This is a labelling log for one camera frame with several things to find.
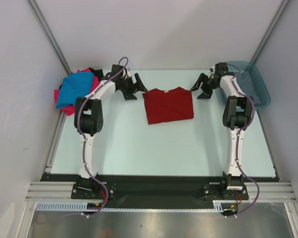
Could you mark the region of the red t shirt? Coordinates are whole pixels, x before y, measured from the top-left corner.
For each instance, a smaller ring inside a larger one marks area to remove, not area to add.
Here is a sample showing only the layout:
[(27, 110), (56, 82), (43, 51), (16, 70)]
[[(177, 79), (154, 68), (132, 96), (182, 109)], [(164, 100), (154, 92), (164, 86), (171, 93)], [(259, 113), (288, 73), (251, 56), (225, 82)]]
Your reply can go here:
[(192, 93), (182, 87), (143, 93), (148, 124), (194, 118)]

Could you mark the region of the blue t shirt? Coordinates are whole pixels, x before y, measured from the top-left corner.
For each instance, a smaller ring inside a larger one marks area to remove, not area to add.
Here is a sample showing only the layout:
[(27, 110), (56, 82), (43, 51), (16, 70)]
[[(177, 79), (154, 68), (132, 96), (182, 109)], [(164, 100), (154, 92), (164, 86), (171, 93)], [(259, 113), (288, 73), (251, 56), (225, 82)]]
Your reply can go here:
[(80, 71), (63, 79), (61, 88), (55, 90), (56, 109), (74, 106), (78, 97), (85, 97), (91, 91), (94, 74), (89, 71)]

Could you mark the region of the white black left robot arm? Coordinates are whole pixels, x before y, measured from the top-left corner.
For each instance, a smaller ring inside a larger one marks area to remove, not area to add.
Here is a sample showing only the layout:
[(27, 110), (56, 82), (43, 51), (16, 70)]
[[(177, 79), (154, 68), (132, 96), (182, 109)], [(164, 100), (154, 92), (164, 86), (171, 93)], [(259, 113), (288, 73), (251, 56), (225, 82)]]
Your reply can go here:
[(117, 91), (121, 91), (124, 100), (128, 101), (136, 100), (137, 92), (147, 92), (148, 89), (138, 73), (131, 76), (126, 67), (114, 64), (92, 92), (76, 99), (74, 126), (81, 136), (82, 163), (73, 185), (72, 199), (95, 199), (100, 192), (106, 191), (97, 179), (98, 166), (93, 161), (93, 149), (94, 140), (104, 125), (102, 103)]

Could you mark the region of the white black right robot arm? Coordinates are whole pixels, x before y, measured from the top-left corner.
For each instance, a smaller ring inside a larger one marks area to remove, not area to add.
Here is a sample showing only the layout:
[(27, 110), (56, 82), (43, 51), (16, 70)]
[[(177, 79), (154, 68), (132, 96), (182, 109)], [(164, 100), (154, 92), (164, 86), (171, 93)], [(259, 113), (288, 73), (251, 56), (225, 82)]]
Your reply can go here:
[(248, 197), (242, 170), (242, 148), (246, 129), (252, 124), (255, 114), (253, 100), (238, 85), (237, 77), (241, 75), (230, 71), (237, 68), (227, 62), (219, 62), (209, 69), (209, 75), (201, 73), (190, 89), (191, 92), (202, 90), (199, 100), (210, 99), (213, 91), (220, 88), (227, 97), (223, 111), (223, 126), (228, 134), (227, 165), (219, 184), (204, 186), (206, 200), (235, 200)]

